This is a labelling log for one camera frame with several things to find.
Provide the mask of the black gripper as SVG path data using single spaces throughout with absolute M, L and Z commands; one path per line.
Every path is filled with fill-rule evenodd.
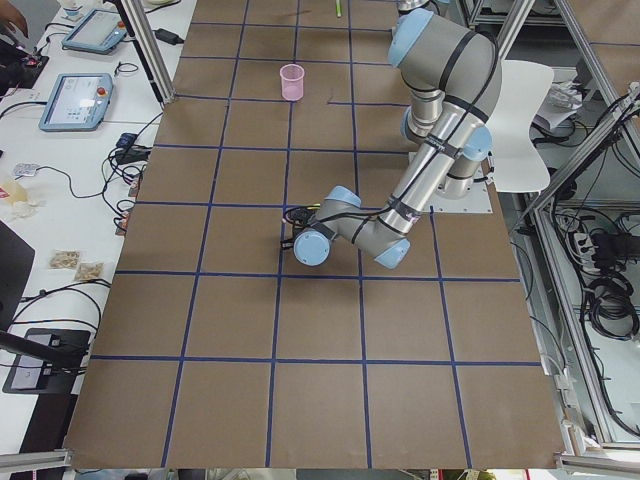
M 319 205 L 306 205 L 290 208 L 285 211 L 283 221 L 291 226 L 293 235 L 298 235 L 309 225 L 311 218 L 319 208 Z M 291 249 L 294 247 L 294 244 L 295 240 L 293 238 L 285 239 L 280 242 L 280 248 Z

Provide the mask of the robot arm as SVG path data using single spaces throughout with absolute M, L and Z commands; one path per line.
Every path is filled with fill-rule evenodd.
M 495 40 L 416 8 L 400 16 L 388 61 L 410 90 L 402 131 L 418 149 L 378 211 L 363 210 L 355 193 L 336 186 L 317 209 L 298 207 L 284 214 L 292 235 L 280 248 L 304 265 L 322 264 L 332 243 L 343 238 L 382 266 L 396 268 L 409 251 L 409 231 L 438 186 L 448 176 L 477 169 L 468 145 L 485 127 L 501 91 Z

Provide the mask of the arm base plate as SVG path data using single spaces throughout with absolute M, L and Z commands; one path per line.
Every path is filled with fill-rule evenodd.
M 446 175 L 430 197 L 428 208 L 435 213 L 492 214 L 488 185 L 480 164 L 472 177 Z

